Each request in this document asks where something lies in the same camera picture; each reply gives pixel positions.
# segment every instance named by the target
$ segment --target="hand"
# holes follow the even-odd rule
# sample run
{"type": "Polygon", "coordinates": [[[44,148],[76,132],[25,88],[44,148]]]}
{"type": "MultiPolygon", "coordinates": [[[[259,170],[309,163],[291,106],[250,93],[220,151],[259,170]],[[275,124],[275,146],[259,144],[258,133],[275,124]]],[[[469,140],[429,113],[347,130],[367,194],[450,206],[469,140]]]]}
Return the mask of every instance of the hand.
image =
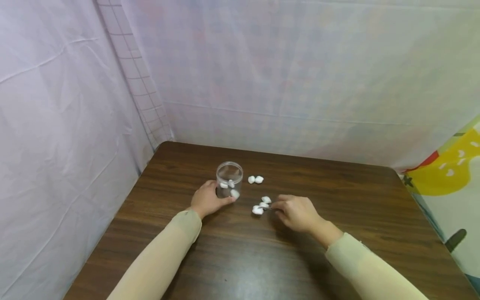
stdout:
{"type": "Polygon", "coordinates": [[[218,198],[215,193],[216,181],[205,182],[193,195],[190,209],[194,210],[200,219],[213,214],[221,207],[235,202],[233,197],[218,198]]]}
{"type": "Polygon", "coordinates": [[[279,195],[272,204],[275,213],[288,228],[298,232],[311,233],[312,230],[326,222],[318,215],[310,199],[293,195],[279,195]]]}
{"type": "Polygon", "coordinates": [[[278,209],[275,213],[283,224],[294,231],[311,234],[325,248],[343,236],[332,222],[318,215],[308,198],[279,195],[272,208],[278,209]]]}

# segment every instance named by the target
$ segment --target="colorful fabric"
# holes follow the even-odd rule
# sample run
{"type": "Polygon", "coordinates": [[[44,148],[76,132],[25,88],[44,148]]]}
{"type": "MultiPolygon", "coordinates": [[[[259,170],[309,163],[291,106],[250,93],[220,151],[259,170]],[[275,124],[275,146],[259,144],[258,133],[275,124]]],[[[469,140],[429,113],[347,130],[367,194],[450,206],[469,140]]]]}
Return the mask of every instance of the colorful fabric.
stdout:
{"type": "Polygon", "coordinates": [[[404,183],[480,293],[480,116],[446,145],[404,183]]]}

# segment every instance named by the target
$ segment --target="fabric curtain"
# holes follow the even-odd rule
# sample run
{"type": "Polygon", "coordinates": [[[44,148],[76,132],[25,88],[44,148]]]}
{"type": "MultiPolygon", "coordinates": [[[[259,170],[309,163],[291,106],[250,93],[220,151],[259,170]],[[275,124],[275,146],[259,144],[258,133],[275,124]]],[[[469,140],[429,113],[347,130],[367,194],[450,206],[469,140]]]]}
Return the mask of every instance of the fabric curtain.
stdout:
{"type": "Polygon", "coordinates": [[[97,0],[106,30],[152,146],[173,140],[165,108],[140,53],[120,0],[97,0]]]}
{"type": "Polygon", "coordinates": [[[0,24],[0,299],[62,299],[153,148],[93,1],[0,24]]]}
{"type": "Polygon", "coordinates": [[[480,112],[477,0],[121,0],[180,142],[412,168],[480,112]]]}
{"type": "Polygon", "coordinates": [[[480,295],[480,116],[403,182],[480,295]]]}

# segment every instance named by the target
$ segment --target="clear plastic jar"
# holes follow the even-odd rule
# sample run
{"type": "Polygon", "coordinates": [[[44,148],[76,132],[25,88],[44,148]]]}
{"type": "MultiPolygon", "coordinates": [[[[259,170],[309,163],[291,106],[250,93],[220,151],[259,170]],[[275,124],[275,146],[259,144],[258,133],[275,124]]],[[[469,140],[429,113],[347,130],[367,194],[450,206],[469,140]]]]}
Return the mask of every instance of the clear plastic jar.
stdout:
{"type": "Polygon", "coordinates": [[[216,194],[219,198],[229,196],[239,197],[241,194],[241,182],[243,169],[233,161],[221,163],[216,169],[216,181],[218,183],[216,194]]]}

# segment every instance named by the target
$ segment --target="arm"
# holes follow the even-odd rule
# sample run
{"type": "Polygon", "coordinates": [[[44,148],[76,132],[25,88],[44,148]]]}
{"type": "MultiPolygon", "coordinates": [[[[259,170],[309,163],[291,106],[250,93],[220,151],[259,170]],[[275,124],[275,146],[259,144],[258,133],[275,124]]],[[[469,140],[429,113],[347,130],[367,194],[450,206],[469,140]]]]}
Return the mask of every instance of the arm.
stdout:
{"type": "Polygon", "coordinates": [[[427,300],[389,264],[361,242],[320,217],[308,198],[280,195],[272,205],[289,228],[310,233],[326,249],[327,260],[364,300],[427,300]]]}
{"type": "Polygon", "coordinates": [[[167,290],[181,261],[196,241],[204,216],[234,202],[218,199],[216,181],[207,181],[192,198],[191,207],[178,213],[127,269],[108,300],[158,300],[167,290]]]}

